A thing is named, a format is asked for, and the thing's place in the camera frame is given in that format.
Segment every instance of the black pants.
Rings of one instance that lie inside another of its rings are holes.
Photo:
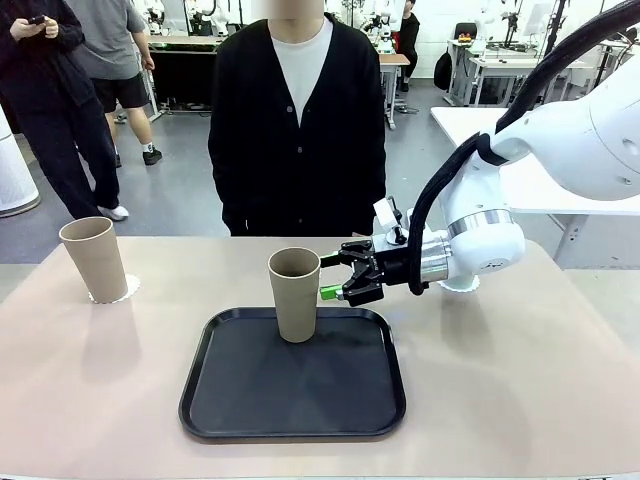
[[[413,71],[416,69],[416,65],[418,65],[418,52],[416,52],[415,49],[411,49],[402,52],[402,54],[409,60],[409,66],[404,68],[404,76],[411,78]]]
[[[18,115],[18,123],[47,180],[74,218],[100,216],[98,206],[118,206],[115,149],[97,98],[65,110]],[[78,151],[89,165],[91,191]]]

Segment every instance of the smartphone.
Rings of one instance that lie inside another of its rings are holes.
[[[44,23],[45,16],[38,15],[37,17],[33,17],[29,19],[29,25],[41,25]]]

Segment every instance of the hand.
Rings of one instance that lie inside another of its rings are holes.
[[[13,25],[11,25],[11,36],[16,42],[19,42],[23,38],[34,37],[42,32],[45,28],[45,24],[29,25],[29,20],[24,18],[18,18]]]
[[[46,38],[56,38],[60,29],[58,28],[58,22],[53,18],[45,17],[44,25],[46,26],[44,36]]]
[[[153,71],[156,69],[156,64],[153,63],[153,58],[151,57],[142,57],[142,68],[145,70]]]

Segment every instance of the plastic tray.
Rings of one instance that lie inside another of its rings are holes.
[[[291,344],[274,308],[237,308],[205,327],[180,401],[207,439],[371,437],[406,400],[387,322],[365,309],[319,308],[316,333]]]

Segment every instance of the workbench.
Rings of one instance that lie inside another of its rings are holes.
[[[473,52],[473,43],[463,43],[458,40],[448,40],[447,51],[451,55],[452,71],[449,89],[443,95],[444,100],[453,107],[468,107],[471,101],[473,79],[476,76],[477,65],[471,63],[471,59],[477,55]],[[487,59],[511,59],[528,58],[537,56],[535,49],[526,52],[518,52],[507,48],[486,49],[484,56]]]
[[[640,470],[640,359],[529,242],[471,294],[387,288],[407,411],[370,441],[207,444],[178,404],[215,314],[271,306],[267,260],[341,239],[120,238],[140,290],[89,303],[58,247],[0,305],[0,477],[551,477]],[[325,269],[324,285],[346,267]],[[326,305],[342,305],[330,301]]]
[[[627,42],[622,40],[604,40],[598,45],[598,75],[593,88],[605,81],[621,64],[626,57],[637,55],[640,52],[640,44],[636,43],[629,47]]]
[[[505,112],[506,109],[501,108],[431,109],[431,115],[456,147],[474,133],[495,126]],[[549,215],[563,230],[554,255],[561,267],[568,266],[567,259],[572,256],[591,215],[640,216],[640,196],[607,202],[580,197],[558,185],[532,154],[502,167],[500,178],[505,198],[513,212]],[[568,217],[561,220],[558,215]]]
[[[471,63],[475,65],[473,69],[474,75],[477,72],[478,80],[475,98],[471,99],[471,88],[468,88],[466,93],[469,98],[469,105],[473,105],[476,108],[480,105],[480,94],[482,93],[482,86],[486,78],[508,78],[509,83],[504,94],[504,100],[498,107],[506,107],[513,93],[513,87],[515,80],[518,77],[528,76],[534,68],[540,63],[539,59],[535,58],[472,58]],[[571,63],[565,72],[571,72],[577,69],[593,69],[589,64],[576,60]],[[548,88],[548,94],[553,90],[553,86],[558,77],[556,77]],[[563,100],[568,88],[568,83],[565,83],[560,100]]]
[[[151,56],[156,64],[153,72],[157,100],[155,102],[192,103],[209,105],[217,47],[224,41],[219,37],[147,36]],[[381,54],[380,73],[385,86],[385,117],[389,128],[396,128],[394,107],[396,79],[402,67],[409,65],[404,55]]]

